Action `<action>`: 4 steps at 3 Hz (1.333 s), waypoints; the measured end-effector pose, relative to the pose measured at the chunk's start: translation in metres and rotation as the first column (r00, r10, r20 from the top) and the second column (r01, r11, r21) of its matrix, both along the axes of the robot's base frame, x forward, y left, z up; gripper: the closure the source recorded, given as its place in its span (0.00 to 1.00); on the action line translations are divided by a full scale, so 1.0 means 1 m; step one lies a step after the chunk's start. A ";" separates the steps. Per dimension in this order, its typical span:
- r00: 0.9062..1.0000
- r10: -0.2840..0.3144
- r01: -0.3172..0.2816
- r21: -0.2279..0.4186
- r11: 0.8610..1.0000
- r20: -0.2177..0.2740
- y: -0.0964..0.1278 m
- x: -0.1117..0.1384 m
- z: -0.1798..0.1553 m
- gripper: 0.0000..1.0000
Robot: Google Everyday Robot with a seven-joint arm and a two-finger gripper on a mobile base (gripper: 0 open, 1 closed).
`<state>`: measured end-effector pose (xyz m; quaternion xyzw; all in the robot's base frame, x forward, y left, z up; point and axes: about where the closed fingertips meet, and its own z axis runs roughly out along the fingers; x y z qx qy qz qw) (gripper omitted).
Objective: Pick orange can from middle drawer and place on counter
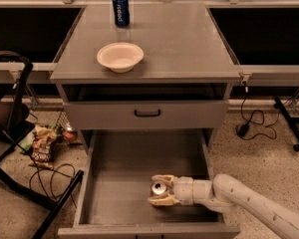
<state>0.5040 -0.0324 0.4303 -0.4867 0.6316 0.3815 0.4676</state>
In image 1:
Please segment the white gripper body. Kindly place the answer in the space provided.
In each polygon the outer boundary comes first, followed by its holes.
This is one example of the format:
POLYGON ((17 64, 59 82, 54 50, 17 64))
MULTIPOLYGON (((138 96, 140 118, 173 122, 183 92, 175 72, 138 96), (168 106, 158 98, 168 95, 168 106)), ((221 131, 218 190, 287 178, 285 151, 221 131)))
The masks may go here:
POLYGON ((191 177, 177 177, 174 180, 172 191, 179 204, 192 205, 193 204, 193 179, 191 177))

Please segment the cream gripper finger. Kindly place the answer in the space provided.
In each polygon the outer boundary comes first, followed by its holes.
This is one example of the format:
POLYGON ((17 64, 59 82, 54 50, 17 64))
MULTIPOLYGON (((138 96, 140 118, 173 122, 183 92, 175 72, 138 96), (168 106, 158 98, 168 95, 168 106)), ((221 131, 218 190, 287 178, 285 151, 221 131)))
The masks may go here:
POLYGON ((173 206, 178 202, 178 200, 175 198, 174 195, 166 193, 163 195, 150 197, 148 199, 148 202, 152 206, 173 206))
POLYGON ((151 177, 151 180, 160 181, 163 182, 166 186, 172 187, 175 181, 175 176, 170 174, 166 174, 166 175, 157 174, 157 175, 153 175, 151 177))

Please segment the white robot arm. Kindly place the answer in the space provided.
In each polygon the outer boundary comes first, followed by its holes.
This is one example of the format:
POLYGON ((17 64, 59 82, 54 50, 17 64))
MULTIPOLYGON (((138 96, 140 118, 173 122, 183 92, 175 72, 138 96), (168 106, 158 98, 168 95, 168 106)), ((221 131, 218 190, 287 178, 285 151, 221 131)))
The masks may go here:
POLYGON ((212 180, 154 175, 149 203, 153 206, 203 205, 218 213, 244 208, 282 239, 299 239, 299 214, 253 191, 227 174, 212 180))

